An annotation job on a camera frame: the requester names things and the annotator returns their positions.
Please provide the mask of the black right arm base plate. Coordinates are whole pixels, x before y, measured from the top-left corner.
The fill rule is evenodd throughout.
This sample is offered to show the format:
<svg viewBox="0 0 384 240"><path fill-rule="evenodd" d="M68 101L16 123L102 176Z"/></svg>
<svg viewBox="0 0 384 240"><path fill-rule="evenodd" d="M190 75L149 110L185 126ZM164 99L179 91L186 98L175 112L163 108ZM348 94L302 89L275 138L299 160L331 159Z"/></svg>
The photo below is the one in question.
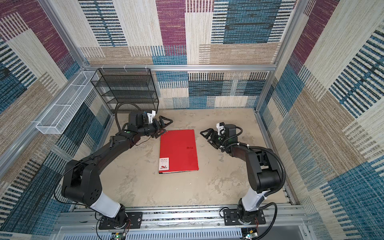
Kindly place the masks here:
<svg viewBox="0 0 384 240"><path fill-rule="evenodd" d="M220 209L219 215L224 219L225 226L266 224L263 211L255 211L252 212L250 216L243 216L243 218L241 218L238 210L225 207Z"/></svg>

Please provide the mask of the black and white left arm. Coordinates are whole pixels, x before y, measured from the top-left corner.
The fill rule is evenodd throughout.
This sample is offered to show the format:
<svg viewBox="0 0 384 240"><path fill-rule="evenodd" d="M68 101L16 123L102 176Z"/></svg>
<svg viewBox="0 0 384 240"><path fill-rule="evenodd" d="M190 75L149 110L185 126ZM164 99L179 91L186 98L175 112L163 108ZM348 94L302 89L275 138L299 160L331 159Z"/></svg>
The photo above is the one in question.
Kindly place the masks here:
<svg viewBox="0 0 384 240"><path fill-rule="evenodd" d="M101 214L103 221L109 221L112 228L125 227L128 223L125 206L103 192L100 174L118 156L135 146L142 137L157 139L172 123L171 119L163 116L155 118L153 114L146 112L130 114L129 121L123 126L118 126L119 131L111 136L108 144L79 161L71 160L66 164L62 196Z"/></svg>

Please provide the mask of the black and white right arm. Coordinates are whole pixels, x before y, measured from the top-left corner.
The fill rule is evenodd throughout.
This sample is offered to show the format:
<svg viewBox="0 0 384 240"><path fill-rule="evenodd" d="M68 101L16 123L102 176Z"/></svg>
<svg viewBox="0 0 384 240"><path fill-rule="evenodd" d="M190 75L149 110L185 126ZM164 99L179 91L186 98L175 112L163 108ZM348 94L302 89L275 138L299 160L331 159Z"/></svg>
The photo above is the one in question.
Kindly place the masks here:
<svg viewBox="0 0 384 240"><path fill-rule="evenodd" d="M218 130L209 128L200 135L215 149L245 161L250 188L237 206L238 221L245 225L255 221L261 214L262 202L284 186L287 173L273 150L239 142L242 133L241 127L224 124Z"/></svg>

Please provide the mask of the red and black ring binder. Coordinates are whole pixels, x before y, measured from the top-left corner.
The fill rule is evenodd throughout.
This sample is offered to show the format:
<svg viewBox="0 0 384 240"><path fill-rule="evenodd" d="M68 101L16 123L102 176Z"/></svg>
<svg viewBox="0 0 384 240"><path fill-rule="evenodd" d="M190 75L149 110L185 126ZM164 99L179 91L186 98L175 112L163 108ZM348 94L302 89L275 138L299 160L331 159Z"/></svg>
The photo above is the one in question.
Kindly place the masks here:
<svg viewBox="0 0 384 240"><path fill-rule="evenodd" d="M194 130L167 131L161 136L159 173L199 170Z"/></svg>

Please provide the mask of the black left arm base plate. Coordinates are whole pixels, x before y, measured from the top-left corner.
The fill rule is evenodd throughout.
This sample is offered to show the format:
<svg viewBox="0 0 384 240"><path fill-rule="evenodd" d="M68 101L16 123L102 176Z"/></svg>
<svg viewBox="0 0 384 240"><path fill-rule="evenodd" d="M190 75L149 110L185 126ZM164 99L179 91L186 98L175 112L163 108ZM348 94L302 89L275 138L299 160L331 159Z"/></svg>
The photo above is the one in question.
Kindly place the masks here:
<svg viewBox="0 0 384 240"><path fill-rule="evenodd" d="M143 212L119 213L115 218L102 217L98 230L139 229L142 224Z"/></svg>

